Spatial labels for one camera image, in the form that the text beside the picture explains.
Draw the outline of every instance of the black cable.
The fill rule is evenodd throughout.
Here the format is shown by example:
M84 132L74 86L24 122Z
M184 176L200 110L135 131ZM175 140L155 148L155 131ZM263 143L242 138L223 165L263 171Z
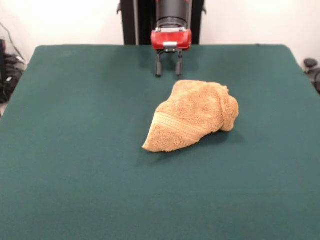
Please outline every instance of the black cable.
M0 21L0 26L8 33L9 36L9 40L14 48L14 50L16 51L16 53L20 56L20 58L22 58L23 61L25 61L24 57L22 56L21 52L16 48L14 41L12 40L10 31L4 26L4 24Z

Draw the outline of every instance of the green tablecloth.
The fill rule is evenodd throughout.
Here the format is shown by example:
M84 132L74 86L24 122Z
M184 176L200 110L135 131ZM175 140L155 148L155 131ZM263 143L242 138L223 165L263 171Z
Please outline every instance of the green tablecloth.
M0 122L0 239L320 239L320 98L290 50L184 56L184 79L228 85L235 129L148 153L174 59L155 78L150 46L37 48Z

